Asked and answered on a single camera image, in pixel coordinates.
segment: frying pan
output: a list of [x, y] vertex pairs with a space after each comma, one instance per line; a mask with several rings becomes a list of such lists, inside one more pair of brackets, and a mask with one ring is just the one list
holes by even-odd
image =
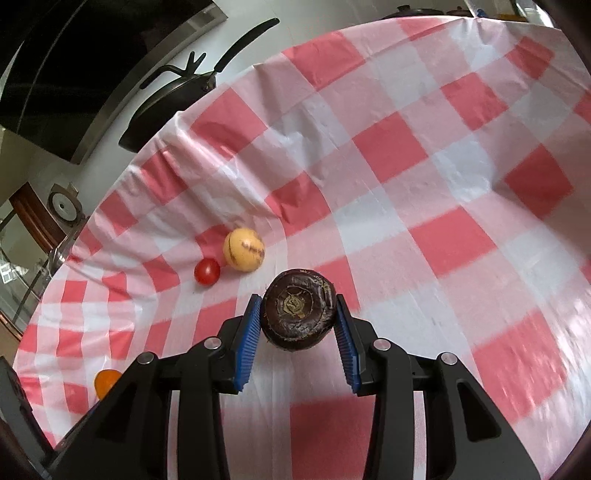
[[248, 31], [230, 47], [216, 63], [212, 72], [195, 73], [206, 55], [203, 53], [195, 61], [195, 52], [189, 55], [184, 70], [174, 65], [163, 65], [157, 68], [140, 85], [141, 89], [145, 89], [163, 72], [176, 73], [178, 78], [164, 85], [142, 103], [131, 117], [127, 130], [119, 140], [119, 145], [132, 152], [139, 152], [176, 112], [186, 110], [211, 92], [216, 87], [216, 75], [221, 73], [238, 53], [278, 23], [278, 18], [271, 18]]

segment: glass panel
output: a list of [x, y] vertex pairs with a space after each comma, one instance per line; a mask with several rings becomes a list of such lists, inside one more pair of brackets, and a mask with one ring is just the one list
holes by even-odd
[[[0, 219], [11, 211], [0, 207]], [[19, 331], [24, 331], [47, 287], [47, 255], [31, 237], [18, 216], [0, 232], [0, 310]]]

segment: metal screw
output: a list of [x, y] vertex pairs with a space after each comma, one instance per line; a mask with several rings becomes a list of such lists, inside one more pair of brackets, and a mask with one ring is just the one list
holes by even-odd
[[457, 363], [457, 357], [450, 352], [441, 354], [441, 361], [446, 365], [455, 365]]
[[209, 337], [203, 342], [203, 346], [208, 350], [216, 350], [222, 346], [222, 341], [217, 337]]
[[154, 358], [156, 358], [156, 355], [154, 355], [152, 352], [144, 352], [139, 354], [136, 360], [140, 365], [148, 365], [154, 360]]
[[392, 346], [392, 344], [388, 340], [386, 340], [385, 338], [378, 338], [374, 342], [374, 348], [376, 350], [381, 350], [382, 352], [385, 352], [386, 350], [390, 350], [391, 346]]

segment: yellow fruit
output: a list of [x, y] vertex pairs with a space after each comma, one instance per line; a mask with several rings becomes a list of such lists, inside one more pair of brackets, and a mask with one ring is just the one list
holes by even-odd
[[96, 396], [99, 397], [99, 400], [102, 400], [107, 396], [107, 393], [109, 393], [109, 390], [117, 383], [117, 380], [121, 378], [121, 375], [121, 372], [110, 369], [101, 370], [96, 374], [95, 390]]
[[231, 267], [241, 272], [252, 272], [265, 259], [265, 244], [254, 230], [237, 228], [224, 240], [223, 254]]

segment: red cherry tomato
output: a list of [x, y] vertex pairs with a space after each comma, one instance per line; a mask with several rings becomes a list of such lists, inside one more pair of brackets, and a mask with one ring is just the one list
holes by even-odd
[[213, 258], [204, 258], [195, 267], [195, 280], [206, 287], [213, 285], [220, 277], [220, 264]]

